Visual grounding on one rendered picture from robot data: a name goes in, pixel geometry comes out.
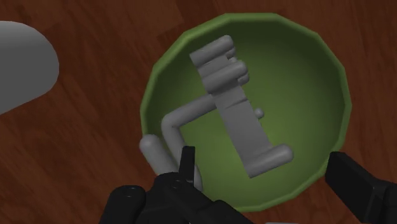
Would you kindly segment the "grey crank-shaped tool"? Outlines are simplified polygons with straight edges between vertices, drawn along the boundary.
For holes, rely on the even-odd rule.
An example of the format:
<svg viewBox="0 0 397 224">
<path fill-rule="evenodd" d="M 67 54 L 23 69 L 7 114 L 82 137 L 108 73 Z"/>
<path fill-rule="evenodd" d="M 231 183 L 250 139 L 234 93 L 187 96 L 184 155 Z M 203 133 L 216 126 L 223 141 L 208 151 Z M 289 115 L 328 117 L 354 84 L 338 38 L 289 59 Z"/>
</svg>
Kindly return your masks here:
<svg viewBox="0 0 397 224">
<path fill-rule="evenodd" d="M 161 139 L 146 134 L 139 149 L 157 174 L 180 172 L 185 140 L 180 128 L 199 117 L 218 110 L 226 132 L 250 178 L 291 162 L 293 151 L 286 144 L 273 146 L 259 119 L 260 108 L 254 109 L 242 86 L 249 81 L 247 66 L 235 57 L 235 47 L 229 35 L 224 35 L 190 54 L 206 94 L 166 114 L 161 121 Z"/>
</svg>

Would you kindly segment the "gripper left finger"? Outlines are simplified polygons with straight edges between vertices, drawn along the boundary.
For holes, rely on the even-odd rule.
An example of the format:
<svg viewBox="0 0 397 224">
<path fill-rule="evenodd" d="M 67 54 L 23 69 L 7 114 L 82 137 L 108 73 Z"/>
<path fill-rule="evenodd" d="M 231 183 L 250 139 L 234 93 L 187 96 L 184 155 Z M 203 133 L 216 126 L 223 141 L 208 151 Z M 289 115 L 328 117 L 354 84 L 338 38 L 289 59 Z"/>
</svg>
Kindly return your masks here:
<svg viewBox="0 0 397 224">
<path fill-rule="evenodd" d="M 151 189 L 123 185 L 115 188 L 99 224 L 217 224 L 208 212 L 212 200 L 194 185 L 195 148 L 182 150 L 178 172 L 157 176 Z"/>
</svg>

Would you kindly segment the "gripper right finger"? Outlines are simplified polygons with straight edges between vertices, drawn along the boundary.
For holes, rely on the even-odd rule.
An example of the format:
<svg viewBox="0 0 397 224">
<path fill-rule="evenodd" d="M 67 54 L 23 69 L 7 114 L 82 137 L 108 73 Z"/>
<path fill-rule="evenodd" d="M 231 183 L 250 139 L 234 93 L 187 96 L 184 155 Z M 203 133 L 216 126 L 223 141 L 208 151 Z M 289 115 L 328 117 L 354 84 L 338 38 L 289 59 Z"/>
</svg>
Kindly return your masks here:
<svg viewBox="0 0 397 224">
<path fill-rule="evenodd" d="M 376 178 L 340 151 L 330 153 L 325 181 L 361 223 L 397 224 L 397 183 Z"/>
</svg>

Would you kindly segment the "green bowl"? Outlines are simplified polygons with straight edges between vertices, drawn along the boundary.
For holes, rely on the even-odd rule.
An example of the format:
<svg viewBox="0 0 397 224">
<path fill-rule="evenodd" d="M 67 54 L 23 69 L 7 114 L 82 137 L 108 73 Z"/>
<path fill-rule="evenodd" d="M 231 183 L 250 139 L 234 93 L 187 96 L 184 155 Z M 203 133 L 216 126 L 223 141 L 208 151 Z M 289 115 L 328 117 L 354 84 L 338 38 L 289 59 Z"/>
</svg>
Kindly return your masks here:
<svg viewBox="0 0 397 224">
<path fill-rule="evenodd" d="M 261 124 L 273 144 L 286 143 L 292 162 L 247 176 L 215 111 L 184 126 L 196 148 L 204 193 L 241 212 L 286 202 L 325 172 L 330 152 L 341 149 L 351 99 L 344 67 L 320 35 L 274 13 L 227 13 L 185 31 L 153 66 L 140 108 L 141 130 L 160 135 L 161 119 L 204 94 L 189 53 L 230 35 L 248 67 L 244 91 L 264 110 Z"/>
</svg>

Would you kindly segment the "grey rounded object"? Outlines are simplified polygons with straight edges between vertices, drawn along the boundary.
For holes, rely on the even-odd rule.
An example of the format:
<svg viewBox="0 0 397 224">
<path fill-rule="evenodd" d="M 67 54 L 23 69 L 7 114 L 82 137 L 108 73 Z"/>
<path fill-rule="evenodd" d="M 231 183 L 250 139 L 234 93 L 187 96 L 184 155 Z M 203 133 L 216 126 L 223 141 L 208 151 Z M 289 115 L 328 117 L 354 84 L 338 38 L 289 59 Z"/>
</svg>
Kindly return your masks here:
<svg viewBox="0 0 397 224">
<path fill-rule="evenodd" d="M 47 93 L 58 77 L 57 53 L 43 34 L 0 21 L 0 115 Z"/>
</svg>

